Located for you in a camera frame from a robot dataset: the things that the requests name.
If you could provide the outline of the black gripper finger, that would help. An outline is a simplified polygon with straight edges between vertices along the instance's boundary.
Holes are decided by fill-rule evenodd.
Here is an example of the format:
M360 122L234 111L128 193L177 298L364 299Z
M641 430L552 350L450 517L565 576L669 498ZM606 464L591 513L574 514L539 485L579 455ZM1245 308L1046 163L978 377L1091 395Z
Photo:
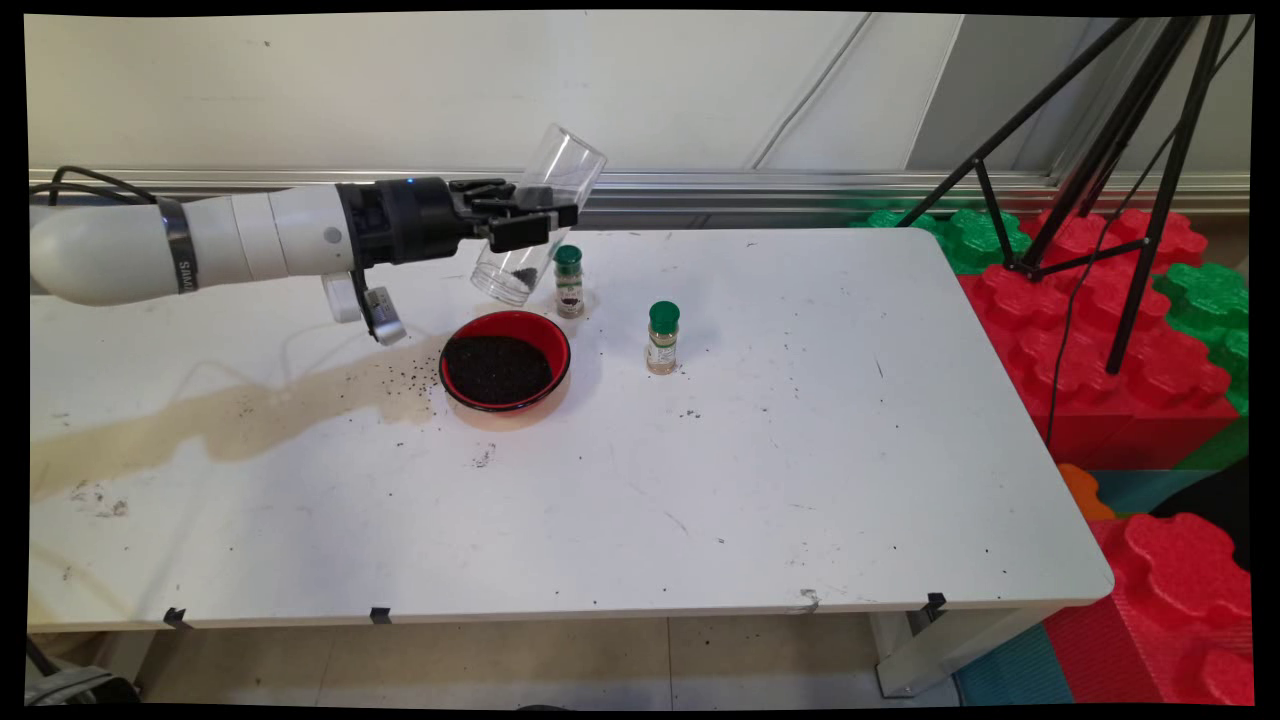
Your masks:
M512 202L476 202L463 213L474 237L492 252L516 252L550 242L554 232L579 223L576 204L524 208Z
M518 208L513 200L517 188L503 178L452 179L451 197L458 213L511 214Z

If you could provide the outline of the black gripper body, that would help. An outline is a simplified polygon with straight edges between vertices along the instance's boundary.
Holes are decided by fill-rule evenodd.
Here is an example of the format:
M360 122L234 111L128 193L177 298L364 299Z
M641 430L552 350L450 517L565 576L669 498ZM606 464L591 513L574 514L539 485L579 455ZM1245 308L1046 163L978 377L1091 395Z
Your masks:
M451 258L474 236L442 178L339 183L335 190L361 270Z

